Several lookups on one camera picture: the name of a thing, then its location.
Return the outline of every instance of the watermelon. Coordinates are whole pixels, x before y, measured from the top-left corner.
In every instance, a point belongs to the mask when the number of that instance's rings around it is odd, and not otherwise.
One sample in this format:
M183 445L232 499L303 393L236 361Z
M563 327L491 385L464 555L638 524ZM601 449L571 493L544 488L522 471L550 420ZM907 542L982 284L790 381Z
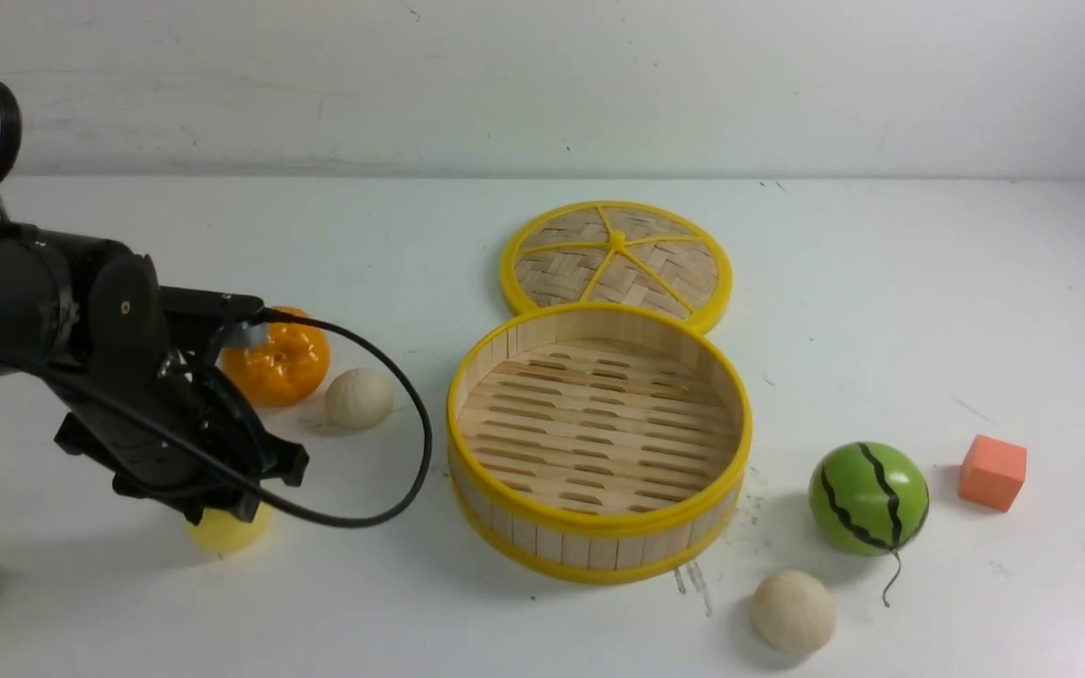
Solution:
M922 529L930 498L916 463L882 443L831 450L810 477L810 512L832 546L878 557L898 553Z

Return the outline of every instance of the table surface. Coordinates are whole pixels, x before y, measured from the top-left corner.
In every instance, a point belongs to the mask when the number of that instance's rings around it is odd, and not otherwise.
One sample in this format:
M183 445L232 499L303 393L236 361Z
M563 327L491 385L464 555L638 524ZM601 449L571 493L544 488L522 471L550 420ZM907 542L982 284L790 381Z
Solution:
M1041 675L1085 677L1085 183L14 179L12 216L116 238L176 286L263 296L341 322L431 405L435 458L393 523L336 532L276 515L253 549L200 553L173 511L112 495L53 446L63 408L0 379L0 675ZM525 571L460 517L443 402L458 360L507 320L496 258L539 212L587 199L666 207L736 271L711 340L756 432L731 524L689 567L615 588ZM334 372L374 364L334 344ZM404 395L399 396L404 404ZM266 417L314 455L319 510L408 488L410 408L362 434L319 396ZM1008 514L956 497L976 433L1029 447ZM841 443L898 446L935 506L903 553L837 553L806 482ZM280 489L272 485L271 489ZM796 567L834 591L831 643L801 664L750 632L748 598Z

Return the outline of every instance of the beige ball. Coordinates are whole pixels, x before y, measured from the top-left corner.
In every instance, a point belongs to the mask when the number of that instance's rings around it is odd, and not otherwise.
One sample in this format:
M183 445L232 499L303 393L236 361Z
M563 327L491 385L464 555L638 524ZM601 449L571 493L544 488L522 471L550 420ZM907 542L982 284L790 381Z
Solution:
M753 593L753 626L765 642L793 656L809 655L835 632L835 601L804 572L779 572Z
M392 412L392 381L378 369L340 374L324 395L329 421L345 428L370 428Z

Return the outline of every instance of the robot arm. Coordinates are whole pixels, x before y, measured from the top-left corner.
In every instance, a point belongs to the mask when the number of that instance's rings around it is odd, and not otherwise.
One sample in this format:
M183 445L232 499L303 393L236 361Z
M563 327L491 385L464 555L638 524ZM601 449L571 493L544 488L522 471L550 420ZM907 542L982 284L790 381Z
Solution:
M0 118L2 181L18 143L17 105L2 82ZM12 222L1 202L0 218L0 376L24 370L42 378L69 408L58 446L107 468L118 495L154 499L193 524L207 508L250 523L267 501L339 527L382 523L417 496L430 463L430 421L408 378L366 340L285 317L255 296L163 287L146 256L112 240ZM322 516L259 488L275 477L301 484L309 456L267 433L215 363L226 346L264 342L276 320L356 340L409 391L425 447L418 479L393 510L371 519Z

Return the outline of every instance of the watermelon stem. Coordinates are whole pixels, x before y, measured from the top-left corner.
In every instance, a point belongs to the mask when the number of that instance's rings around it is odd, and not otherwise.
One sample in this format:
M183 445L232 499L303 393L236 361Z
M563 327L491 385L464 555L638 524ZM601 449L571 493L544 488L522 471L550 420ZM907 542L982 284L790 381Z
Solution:
M890 601L886 600L886 593L890 592L890 588L895 585L896 580L898 580L898 575L903 574L903 559L898 557L898 549L890 549L890 552L895 554L895 560L898 561L898 570L895 571L895 575L893 575L893 578L891 578L890 583L886 584L886 588L881 590L881 603L886 606L890 606Z

